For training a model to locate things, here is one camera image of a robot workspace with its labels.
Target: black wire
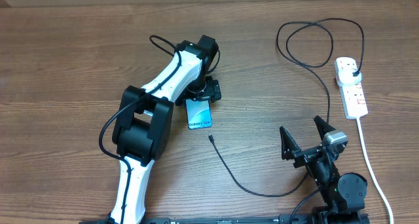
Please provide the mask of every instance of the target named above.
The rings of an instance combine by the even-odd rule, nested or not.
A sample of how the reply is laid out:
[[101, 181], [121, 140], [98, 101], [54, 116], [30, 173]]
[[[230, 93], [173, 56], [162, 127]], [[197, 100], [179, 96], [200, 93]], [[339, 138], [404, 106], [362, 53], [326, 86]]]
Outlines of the black wire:
[[293, 219], [294, 219], [294, 215], [296, 214], [296, 212], [299, 210], [299, 208], [305, 203], [307, 202], [307, 200], [309, 200], [311, 197], [313, 197], [315, 194], [317, 194], [319, 192], [319, 189], [316, 189], [313, 193], [309, 194], [306, 198], [304, 198], [298, 205], [297, 207], [295, 207], [293, 213], [291, 214], [291, 216], [289, 217], [289, 223], [292, 224], [293, 223]]
[[218, 63], [220, 62], [220, 55], [221, 55], [220, 49], [218, 49], [217, 53], [218, 53], [218, 60], [217, 60], [217, 62], [215, 63], [214, 67], [212, 67], [210, 70], [207, 71], [206, 74], [212, 73], [215, 70], [215, 68], [217, 67]]
[[243, 187], [243, 185], [240, 185], [240, 183], [238, 183], [238, 181], [236, 180], [236, 178], [234, 177], [233, 173], [230, 171], [230, 168], [228, 168], [227, 164], [225, 163], [224, 159], [222, 158], [222, 156], [220, 155], [220, 152], [218, 152], [217, 147], [215, 146], [215, 142], [214, 142], [214, 137], [210, 134], [208, 136], [209, 141], [212, 143], [212, 145], [214, 146], [215, 152], [217, 152], [218, 157], [221, 159], [221, 162], [223, 162], [225, 168], [227, 169], [227, 171], [229, 172], [231, 178], [233, 179], [233, 181], [237, 184], [237, 186], [239, 186], [242, 190], [244, 190], [245, 192], [252, 194], [252, 195], [257, 195], [257, 196], [261, 196], [261, 197], [268, 197], [268, 198], [272, 198], [272, 197], [284, 197], [286, 195], [290, 195], [292, 194], [294, 191], [296, 191], [298, 188], [300, 188], [301, 184], [304, 182], [304, 180], [307, 178], [308, 176], [308, 172], [304, 175], [304, 177], [301, 179], [300, 183], [292, 190], [284, 193], [284, 194], [280, 194], [280, 195], [265, 195], [265, 194], [259, 194], [253, 191], [250, 191], [248, 189], [246, 189], [245, 187]]
[[[326, 94], [327, 94], [327, 123], [329, 123], [329, 117], [330, 117], [330, 93], [329, 93], [329, 89], [327, 89], [327, 86], [326, 86], [326, 84], [322, 81], [322, 79], [316, 74], [316, 73], [314, 73], [314, 71], [312, 71], [310, 68], [319, 68], [319, 67], [322, 67], [322, 66], [324, 66], [324, 65], [326, 65], [327, 64], [327, 62], [329, 62], [329, 60], [330, 60], [330, 58], [331, 58], [331, 56], [332, 56], [332, 53], [333, 53], [333, 36], [332, 36], [332, 33], [328, 30], [328, 29], [326, 29], [325, 27], [323, 27], [322, 25], [320, 25], [320, 24], [318, 24], [318, 23], [320, 23], [320, 22], [324, 22], [324, 21], [328, 21], [328, 20], [342, 20], [342, 21], [346, 21], [346, 22], [351, 22], [351, 23], [353, 23], [353, 24], [355, 24], [356, 26], [358, 26], [359, 27], [359, 30], [361, 30], [361, 36], [362, 36], [362, 51], [361, 51], [361, 60], [359, 61], [359, 68], [358, 68], [358, 70], [354, 73], [354, 76], [357, 76], [358, 74], [359, 74], [359, 72], [361, 71], [361, 67], [362, 67], [362, 63], [363, 63], [363, 57], [364, 57], [364, 46], [365, 46], [365, 37], [364, 37], [364, 32], [363, 32], [363, 30], [362, 30], [362, 27], [357, 23], [357, 22], [354, 22], [354, 21], [352, 21], [352, 20], [347, 20], [347, 19], [345, 19], [345, 18], [326, 18], [326, 19], [324, 19], [324, 20], [319, 20], [319, 21], [317, 21], [317, 22], [305, 22], [305, 21], [298, 21], [298, 22], [288, 22], [288, 23], [285, 23], [285, 24], [282, 24], [282, 26], [279, 28], [279, 30], [278, 30], [278, 33], [276, 34], [276, 47], [278, 48], [278, 50], [279, 50], [279, 52], [281, 53], [281, 55], [285, 58], [285, 59], [287, 59], [287, 60], [289, 60], [290, 62], [293, 62], [294, 64], [297, 64], [297, 65], [299, 65], [299, 66], [301, 66], [301, 67], [303, 67], [303, 68], [305, 68], [305, 69], [307, 69], [309, 72], [311, 72], [311, 73], [313, 73], [313, 75], [314, 76], [316, 76], [317, 77], [317, 79], [319, 79], [319, 81], [320, 81], [320, 83], [323, 85], [323, 87], [324, 87], [324, 89], [326, 90]], [[291, 58], [288, 58], [282, 51], [281, 51], [281, 48], [280, 48], [280, 44], [279, 44], [279, 37], [280, 37], [280, 32], [281, 32], [281, 29], [283, 28], [283, 27], [285, 27], [286, 25], [289, 25], [289, 24], [307, 24], [307, 25], [305, 25], [305, 26], [303, 26], [303, 27], [301, 27], [301, 28], [299, 28], [299, 29], [297, 29], [296, 31], [294, 31], [288, 38], [287, 38], [287, 41], [285, 42], [285, 48], [286, 48], [286, 50], [287, 50], [287, 53], [288, 53], [288, 55], [291, 57]], [[292, 36], [294, 36], [297, 32], [299, 32], [299, 31], [301, 31], [301, 30], [303, 30], [304, 28], [308, 28], [308, 27], [311, 27], [311, 26], [317, 26], [317, 27], [319, 27], [319, 28], [321, 28], [321, 29], [323, 29], [323, 30], [325, 30], [326, 32], [327, 32], [327, 34], [329, 34], [329, 36], [330, 36], [330, 40], [331, 40], [331, 49], [330, 49], [330, 53], [329, 53], [329, 56], [327, 57], [327, 59], [326, 59], [326, 61], [324, 61], [322, 64], [320, 64], [320, 65], [309, 65], [309, 64], [306, 64], [306, 63], [303, 63], [303, 62], [301, 62], [301, 61], [299, 61], [298, 59], [296, 59], [296, 57], [294, 57], [292, 54], [291, 54], [291, 52], [289, 51], [289, 48], [288, 48], [288, 42], [289, 42], [289, 40], [290, 40], [290, 38], [292, 37]]]
[[122, 209], [122, 213], [121, 213], [121, 218], [120, 218], [120, 224], [123, 224], [124, 223], [124, 214], [125, 214], [125, 206], [126, 206], [126, 196], [128, 195], [128, 186], [129, 186], [129, 184], [130, 184], [130, 179], [131, 179], [131, 166], [130, 166], [130, 164], [128, 163], [128, 161], [127, 160], [125, 160], [123, 157], [120, 157], [120, 156], [118, 156], [118, 155], [114, 155], [114, 154], [112, 154], [112, 153], [110, 153], [110, 152], [108, 152], [106, 149], [105, 149], [105, 147], [103, 146], [103, 135], [105, 134], [105, 132], [106, 132], [106, 130], [107, 130], [107, 128], [109, 127], [109, 125], [122, 113], [122, 112], [124, 112], [125, 110], [127, 110], [129, 107], [131, 107], [131, 106], [133, 106], [133, 105], [135, 105], [135, 104], [137, 104], [137, 103], [139, 103], [139, 102], [141, 102], [145, 97], [147, 97], [147, 96], [149, 96], [149, 95], [151, 95], [152, 93], [154, 93], [154, 92], [156, 92], [158, 89], [160, 89], [160, 87], [162, 87], [167, 81], [169, 81], [169, 79], [171, 78], [171, 77], [173, 77], [173, 75], [175, 75], [175, 73], [176, 73], [176, 71], [180, 68], [180, 66], [181, 66], [181, 64], [182, 64], [182, 58], [181, 58], [181, 54], [180, 54], [180, 52], [176, 49], [176, 47], [175, 47], [175, 45], [173, 45], [171, 42], [169, 42], [168, 40], [166, 40], [166, 39], [164, 39], [164, 38], [162, 38], [162, 37], [159, 37], [159, 36], [157, 36], [157, 35], [151, 35], [150, 36], [150, 41], [153, 43], [153, 44], [155, 44], [157, 47], [159, 47], [160, 49], [162, 49], [162, 47], [160, 47], [159, 45], [157, 45], [154, 41], [152, 41], [151, 39], [152, 38], [156, 38], [156, 39], [159, 39], [159, 40], [161, 40], [161, 41], [163, 41], [163, 42], [165, 42], [165, 43], [167, 43], [168, 45], [170, 45], [174, 50], [175, 50], [175, 52], [177, 53], [177, 56], [178, 56], [178, 58], [179, 58], [179, 61], [178, 61], [178, 63], [177, 63], [177, 66], [176, 66], [176, 68], [161, 82], [161, 83], [159, 83], [157, 86], [156, 86], [156, 88], [154, 88], [154, 89], [152, 89], [151, 91], [149, 91], [148, 93], [146, 93], [146, 95], [143, 95], [142, 97], [140, 97], [138, 100], [134, 100], [133, 102], [131, 102], [131, 103], [129, 103], [127, 106], [125, 106], [125, 107], [123, 107], [122, 109], [120, 109], [118, 112], [116, 112], [106, 123], [105, 123], [105, 125], [103, 125], [103, 128], [102, 128], [102, 130], [100, 131], [100, 134], [99, 134], [99, 148], [102, 150], [102, 152], [104, 153], [104, 154], [106, 154], [106, 155], [108, 155], [109, 157], [112, 157], [112, 158], [114, 158], [114, 159], [118, 159], [118, 160], [121, 160], [121, 161], [123, 161], [123, 163], [125, 163], [125, 165], [126, 165], [126, 167], [127, 167], [127, 173], [128, 173], [128, 176], [127, 176], [127, 178], [126, 178], [126, 186], [125, 186], [125, 192], [124, 192], [124, 198], [122, 199], [122, 207], [121, 207], [121, 209]]
[[[159, 44], [155, 43], [155, 42], [153, 41], [153, 38], [157, 38], [157, 39], [159, 39], [159, 37], [158, 37], [158, 36], [156, 36], [156, 35], [151, 35], [151, 36], [150, 36], [149, 40], [150, 40], [150, 42], [152, 42], [152, 44], [153, 44], [153, 45], [155, 45], [155, 46], [156, 46], [157, 48], [159, 48], [160, 50], [163, 50], [164, 52], [168, 53], [170, 56], [173, 56], [173, 54], [172, 54], [169, 50], [166, 50], [165, 48], [161, 47]], [[221, 55], [220, 49], [218, 49], [217, 53], [218, 53], [218, 60], [217, 60], [217, 62], [215, 63], [215, 65], [214, 65], [214, 67], [213, 67], [213, 68], [211, 68], [210, 70], [208, 70], [208, 71], [206, 72], [206, 74], [210, 74], [210, 73], [212, 73], [212, 72], [215, 70], [215, 68], [217, 68], [218, 63], [220, 62], [220, 55]]]
[[325, 149], [324, 149], [324, 153], [325, 153], [325, 156], [327, 157], [327, 161], [329, 163], [329, 182], [328, 183], [330, 183], [330, 182], [332, 182], [332, 178], [333, 178], [333, 172], [332, 172], [333, 165], [332, 165], [332, 160], [330, 159], [330, 156]]

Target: power plug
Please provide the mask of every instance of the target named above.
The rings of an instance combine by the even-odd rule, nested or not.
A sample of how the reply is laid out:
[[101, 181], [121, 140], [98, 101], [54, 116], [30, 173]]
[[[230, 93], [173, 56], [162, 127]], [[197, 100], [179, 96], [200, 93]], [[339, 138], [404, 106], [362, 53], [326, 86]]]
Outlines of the power plug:
[[358, 70], [356, 61], [349, 57], [340, 57], [335, 61], [336, 80], [339, 86], [360, 83], [362, 74], [354, 76]]
[[355, 60], [349, 57], [337, 58], [335, 71], [346, 118], [357, 119], [366, 115], [368, 109], [361, 86], [361, 73], [353, 76], [353, 72], [357, 71]]

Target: wood grain surface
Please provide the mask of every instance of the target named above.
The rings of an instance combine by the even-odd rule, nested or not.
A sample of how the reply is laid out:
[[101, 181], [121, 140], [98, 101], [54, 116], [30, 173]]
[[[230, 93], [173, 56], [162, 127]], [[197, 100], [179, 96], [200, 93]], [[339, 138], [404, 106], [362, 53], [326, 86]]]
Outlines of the wood grain surface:
[[[307, 1], [0, 9], [0, 223], [77, 223], [103, 218], [115, 204], [119, 164], [98, 147], [105, 121], [124, 89], [142, 86], [168, 64], [151, 34], [174, 43], [202, 34], [221, 49], [223, 99], [212, 104], [213, 126], [188, 130], [185, 109], [173, 114], [171, 140], [151, 172], [148, 217], [251, 217], [290, 213], [311, 193], [308, 180], [294, 194], [261, 198], [240, 190], [208, 141], [242, 185], [266, 194], [292, 189], [305, 173], [280, 157], [284, 125], [303, 148], [319, 143], [312, 118], [326, 117], [327, 98], [307, 70], [278, 54], [280, 25], [341, 17], [365, 31], [363, 87], [369, 114], [362, 118], [377, 180], [396, 223], [419, 216], [419, 2]], [[356, 26], [328, 22], [332, 60], [359, 59]], [[283, 30], [284, 42], [295, 28]], [[302, 61], [324, 61], [327, 34], [306, 29], [290, 43]], [[350, 142], [336, 162], [340, 173], [369, 181], [372, 223], [388, 215], [363, 160], [355, 121], [346, 120], [333, 61], [317, 69], [331, 92], [331, 124]], [[111, 133], [106, 147], [114, 151]], [[322, 205], [316, 195], [301, 212]]]
[[0, 0], [0, 8], [8, 8], [10, 5], [5, 0]]

